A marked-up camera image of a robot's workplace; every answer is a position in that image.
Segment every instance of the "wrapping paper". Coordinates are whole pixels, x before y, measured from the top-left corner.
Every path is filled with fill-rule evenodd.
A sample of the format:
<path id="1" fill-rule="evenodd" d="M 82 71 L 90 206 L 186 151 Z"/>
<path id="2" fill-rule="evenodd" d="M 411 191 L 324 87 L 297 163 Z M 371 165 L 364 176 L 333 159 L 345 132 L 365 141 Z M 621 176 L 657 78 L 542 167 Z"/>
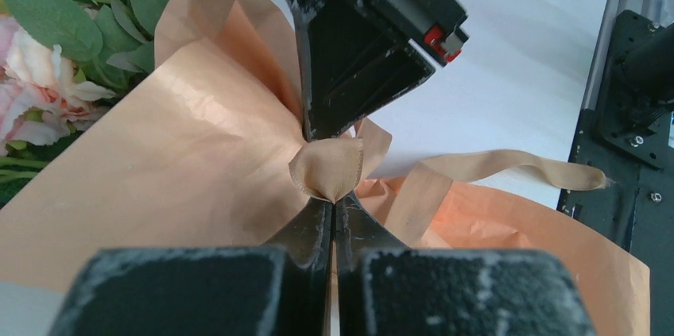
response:
<path id="1" fill-rule="evenodd" d="M 157 70 L 0 210 L 0 281 L 65 292 L 101 248 L 258 245 L 308 195 L 332 201 L 357 184 L 406 243 L 546 249 L 576 277 L 600 334 L 648 334 L 640 261 L 553 210 L 456 182 L 530 164 L 557 186 L 592 189 L 606 185 L 601 172 L 496 151 L 361 180 L 390 135 L 364 121 L 356 138 L 306 144 L 294 35 L 272 2 L 171 0 L 155 41 Z M 326 176 L 331 160 L 348 179 Z"/>

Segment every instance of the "screw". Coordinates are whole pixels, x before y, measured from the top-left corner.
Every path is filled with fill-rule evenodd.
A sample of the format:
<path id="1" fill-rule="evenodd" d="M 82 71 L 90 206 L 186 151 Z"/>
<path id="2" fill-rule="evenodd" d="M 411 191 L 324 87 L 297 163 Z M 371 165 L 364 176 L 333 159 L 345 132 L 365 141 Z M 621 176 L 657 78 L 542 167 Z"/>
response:
<path id="1" fill-rule="evenodd" d="M 660 203 L 662 201 L 662 195 L 656 191 L 652 192 L 651 195 L 649 196 L 651 201 L 654 203 Z"/>
<path id="2" fill-rule="evenodd" d="M 632 137 L 631 139 L 629 139 L 629 143 L 630 143 L 634 148 L 636 148 L 636 147 L 638 147 L 639 145 L 644 144 L 644 138 L 641 137 L 641 136 L 639 136 L 639 135 L 637 135 L 637 136 Z"/>

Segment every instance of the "ribbon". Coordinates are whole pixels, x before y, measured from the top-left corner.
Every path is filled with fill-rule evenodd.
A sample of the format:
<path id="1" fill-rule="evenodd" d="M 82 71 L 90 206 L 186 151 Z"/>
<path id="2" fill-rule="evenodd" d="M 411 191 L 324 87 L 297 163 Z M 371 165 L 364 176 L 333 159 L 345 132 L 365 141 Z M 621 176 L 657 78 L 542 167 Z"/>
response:
<path id="1" fill-rule="evenodd" d="M 382 127 L 363 119 L 356 126 L 355 138 L 342 136 L 304 145 L 289 164 L 290 176 L 303 193 L 336 203 L 377 168 L 392 139 Z M 589 191 L 608 185 L 606 175 L 597 168 L 523 151 L 448 154 L 418 162 L 403 181 L 388 213 L 378 213 L 378 217 L 406 245 L 449 246 L 428 227 L 452 183 L 472 183 L 519 166 L 537 169 L 547 183 L 561 189 Z"/>

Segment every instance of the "white table surface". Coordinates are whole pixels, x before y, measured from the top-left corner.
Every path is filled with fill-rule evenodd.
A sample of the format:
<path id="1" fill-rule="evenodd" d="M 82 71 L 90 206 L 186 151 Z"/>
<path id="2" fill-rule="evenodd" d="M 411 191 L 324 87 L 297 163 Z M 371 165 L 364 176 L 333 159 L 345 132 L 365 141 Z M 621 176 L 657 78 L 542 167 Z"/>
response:
<path id="1" fill-rule="evenodd" d="M 283 0 L 283 10 L 290 17 Z M 425 157 L 521 149 L 567 160 L 606 0 L 459 0 L 471 36 L 426 84 L 372 115 L 393 134 L 380 176 Z M 479 182 L 555 207 L 527 171 Z M 44 334 L 60 295 L 0 284 L 0 336 Z"/>

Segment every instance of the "pink rose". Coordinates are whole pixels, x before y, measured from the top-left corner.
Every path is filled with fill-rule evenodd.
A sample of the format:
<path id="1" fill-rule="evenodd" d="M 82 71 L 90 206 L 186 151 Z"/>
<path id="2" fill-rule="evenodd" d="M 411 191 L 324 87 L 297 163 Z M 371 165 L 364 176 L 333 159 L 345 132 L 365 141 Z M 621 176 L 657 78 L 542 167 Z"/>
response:
<path id="1" fill-rule="evenodd" d="M 0 65 L 7 64 L 7 52 L 12 45 L 14 34 L 21 28 L 14 17 L 0 18 Z"/>
<path id="2" fill-rule="evenodd" d="M 50 145 L 70 130 L 64 120 L 47 111 L 55 107 L 52 96 L 43 89 L 10 79 L 0 84 L 0 156 L 6 156 L 6 144 L 23 140 L 35 145 Z M 31 108 L 46 110 L 43 122 L 26 121 Z"/>
<path id="3" fill-rule="evenodd" d="M 59 117 L 72 123 L 75 129 L 86 131 L 102 118 L 108 110 L 110 110 L 108 107 L 94 106 L 92 104 L 85 107 L 74 107 L 61 101 Z"/>
<path id="4" fill-rule="evenodd" d="M 93 82 L 76 83 L 72 60 L 61 56 L 59 45 L 46 48 L 24 29 L 19 29 L 7 52 L 6 74 L 11 78 L 58 91 L 70 106 L 88 107 L 89 102 L 112 98 L 114 92 Z"/>

